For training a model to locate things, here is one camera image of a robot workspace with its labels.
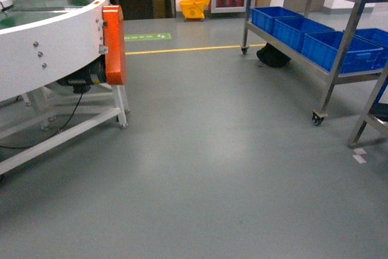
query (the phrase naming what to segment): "blue plastic crate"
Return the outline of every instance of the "blue plastic crate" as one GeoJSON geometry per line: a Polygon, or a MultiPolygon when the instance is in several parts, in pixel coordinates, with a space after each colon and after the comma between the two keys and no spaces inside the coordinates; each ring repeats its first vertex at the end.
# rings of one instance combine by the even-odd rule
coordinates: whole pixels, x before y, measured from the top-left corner
{"type": "Polygon", "coordinates": [[[252,9],[252,24],[263,29],[267,33],[273,33],[274,22],[277,18],[289,18],[303,16],[291,10],[273,6],[273,7],[255,7],[252,9]]]}
{"type": "Polygon", "coordinates": [[[384,49],[374,69],[384,68],[388,61],[388,32],[379,29],[359,29],[356,30],[355,35],[384,49]]]}
{"type": "Polygon", "coordinates": [[[275,21],[273,36],[300,52],[306,33],[330,31],[334,29],[308,18],[279,18],[275,21]]]}
{"type": "MultiPolygon", "coordinates": [[[[343,32],[307,33],[302,54],[327,71],[331,71],[343,35],[343,32]]],[[[382,47],[354,37],[340,73],[373,70],[382,51],[382,47]]]]}

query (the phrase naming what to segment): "black bag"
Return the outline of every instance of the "black bag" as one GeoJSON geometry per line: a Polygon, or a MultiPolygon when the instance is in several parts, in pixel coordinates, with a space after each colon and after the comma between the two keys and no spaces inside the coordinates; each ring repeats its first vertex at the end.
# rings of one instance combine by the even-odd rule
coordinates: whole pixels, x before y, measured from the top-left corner
{"type": "Polygon", "coordinates": [[[267,43],[261,50],[258,50],[256,55],[261,62],[273,68],[281,68],[291,60],[291,58],[280,52],[269,43],[267,43]]]}

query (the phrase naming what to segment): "stainless steel cart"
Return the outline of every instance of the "stainless steel cart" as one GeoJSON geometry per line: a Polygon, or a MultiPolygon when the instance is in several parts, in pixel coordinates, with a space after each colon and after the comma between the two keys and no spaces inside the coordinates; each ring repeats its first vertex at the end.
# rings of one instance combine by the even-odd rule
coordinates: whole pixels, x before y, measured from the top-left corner
{"type": "Polygon", "coordinates": [[[388,104],[380,103],[380,98],[388,83],[388,66],[381,73],[375,88],[369,96],[357,123],[350,134],[348,145],[355,147],[367,123],[388,138],[388,104]]]}
{"type": "MultiPolygon", "coordinates": [[[[333,64],[331,71],[328,72],[324,68],[320,67],[319,65],[315,64],[311,60],[307,59],[302,54],[296,52],[294,49],[291,49],[288,45],[284,44],[283,42],[279,41],[272,35],[265,32],[264,30],[261,30],[257,26],[253,25],[252,22],[250,22],[251,0],[247,0],[246,18],[245,18],[245,24],[244,24],[244,36],[243,36],[242,46],[241,46],[241,50],[243,54],[246,54],[249,48],[249,46],[247,45],[247,35],[248,35],[248,30],[250,30],[253,33],[260,36],[265,41],[267,41],[269,44],[277,48],[278,50],[282,51],[284,54],[289,56],[294,61],[311,68],[314,71],[314,74],[317,74],[320,78],[322,78],[325,81],[326,85],[324,86],[324,90],[323,90],[321,99],[319,101],[318,107],[313,109],[313,116],[312,116],[313,123],[317,126],[320,125],[323,119],[328,115],[326,113],[326,107],[327,107],[327,104],[329,103],[329,100],[333,93],[333,89],[335,85],[378,79],[382,71],[380,69],[380,70],[371,70],[366,72],[340,74],[342,64],[345,60],[347,51],[353,39],[358,22],[360,21],[360,17],[363,13],[365,4],[376,3],[376,2],[388,2],[388,0],[347,0],[347,1],[354,2],[354,6],[344,32],[341,45],[339,46],[338,54],[335,58],[335,62],[333,64]]],[[[309,8],[311,5],[311,2],[312,0],[307,0],[306,8],[304,11],[305,17],[308,17],[309,15],[309,8]]]]}

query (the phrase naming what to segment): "orange cover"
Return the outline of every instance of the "orange cover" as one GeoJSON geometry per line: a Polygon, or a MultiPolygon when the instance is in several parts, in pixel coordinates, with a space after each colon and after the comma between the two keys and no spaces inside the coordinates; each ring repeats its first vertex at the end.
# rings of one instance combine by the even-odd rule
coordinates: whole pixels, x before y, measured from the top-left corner
{"type": "Polygon", "coordinates": [[[125,64],[124,16],[120,5],[108,5],[103,9],[105,72],[110,85],[124,85],[127,81],[125,64]]]}

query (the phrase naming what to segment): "black cable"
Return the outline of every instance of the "black cable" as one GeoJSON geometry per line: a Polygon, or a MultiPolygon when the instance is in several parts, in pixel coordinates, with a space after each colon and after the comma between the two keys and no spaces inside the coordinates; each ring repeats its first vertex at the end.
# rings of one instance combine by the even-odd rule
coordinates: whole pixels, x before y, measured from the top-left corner
{"type": "Polygon", "coordinates": [[[75,108],[74,108],[72,114],[70,115],[70,118],[67,120],[67,122],[66,122],[62,127],[60,127],[59,130],[57,130],[55,133],[53,133],[52,135],[50,135],[50,136],[49,136],[48,138],[46,138],[45,140],[43,140],[43,141],[41,141],[41,142],[38,142],[38,143],[36,143],[36,144],[34,144],[34,145],[31,145],[31,146],[25,146],[25,147],[8,147],[8,146],[2,146],[2,145],[0,145],[0,148],[3,148],[3,149],[11,149],[11,150],[25,150],[25,149],[29,149],[29,148],[35,147],[36,145],[38,145],[38,144],[40,144],[40,143],[43,143],[44,141],[47,141],[48,139],[52,138],[53,136],[55,136],[55,135],[61,133],[62,130],[63,130],[63,128],[64,128],[64,127],[72,120],[73,115],[74,115],[75,111],[77,110],[77,108],[78,108],[78,106],[79,106],[79,103],[81,102],[81,98],[82,98],[83,95],[84,95],[84,94],[81,93],[81,96],[79,97],[78,102],[77,102],[77,104],[76,104],[76,106],[75,106],[75,108]]]}

